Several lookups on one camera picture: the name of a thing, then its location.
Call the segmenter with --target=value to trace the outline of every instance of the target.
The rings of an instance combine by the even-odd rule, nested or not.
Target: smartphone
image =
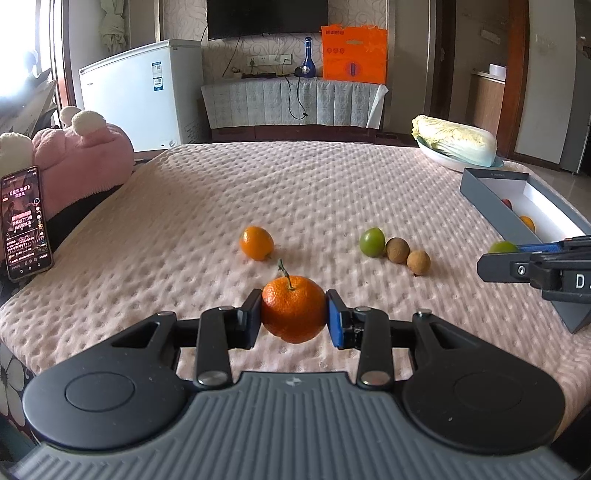
[[[18,281],[50,269],[53,256],[43,214],[39,167],[26,168],[2,178],[0,198],[8,278]]]

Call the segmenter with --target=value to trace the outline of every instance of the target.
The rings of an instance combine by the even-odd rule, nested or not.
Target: white plate
[[[492,167],[481,167],[480,165],[474,165],[472,163],[468,163],[461,160],[455,160],[454,158],[448,157],[447,155],[443,155],[442,153],[436,152],[431,150],[428,146],[426,146],[420,139],[417,139],[418,147],[421,151],[428,156],[431,160],[435,163],[439,163],[441,166],[445,168],[449,168],[450,170],[458,171],[460,173],[464,172],[465,168],[483,168],[484,170],[503,170],[504,163],[499,158],[495,158],[495,162],[493,163]]]

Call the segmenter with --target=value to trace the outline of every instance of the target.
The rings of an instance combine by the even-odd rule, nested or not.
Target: lime
[[[511,242],[507,241],[502,241],[493,243],[488,252],[490,254],[512,254],[518,251],[519,248],[517,248],[515,244],[512,244]]]
[[[359,239],[359,249],[368,257],[380,257],[385,248],[386,237],[377,227],[366,230]]]

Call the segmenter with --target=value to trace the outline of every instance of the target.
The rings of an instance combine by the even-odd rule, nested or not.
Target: bed
[[[476,262],[499,235],[460,194],[460,181],[416,148],[259,142],[169,150],[92,211],[56,251],[55,266],[4,304],[1,341],[37,374],[154,312],[187,319],[240,305],[279,274],[282,258],[291,274],[335,288],[350,306],[401,320],[429,308],[547,371],[566,396],[562,431],[591,400],[591,329],[571,335],[528,285],[480,281]],[[239,249],[251,224],[274,237],[268,261]],[[357,241],[371,226],[425,249],[430,275],[364,257]],[[230,357],[235,377],[247,369],[354,375],[358,352],[332,348],[326,330],[289,345],[261,328],[253,350]],[[394,358],[397,378],[408,377],[406,352]],[[192,360],[183,352],[181,376],[191,376]]]

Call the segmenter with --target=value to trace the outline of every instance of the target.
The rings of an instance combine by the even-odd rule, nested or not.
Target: orange bag
[[[324,78],[386,83],[388,30],[374,25],[322,27]]]

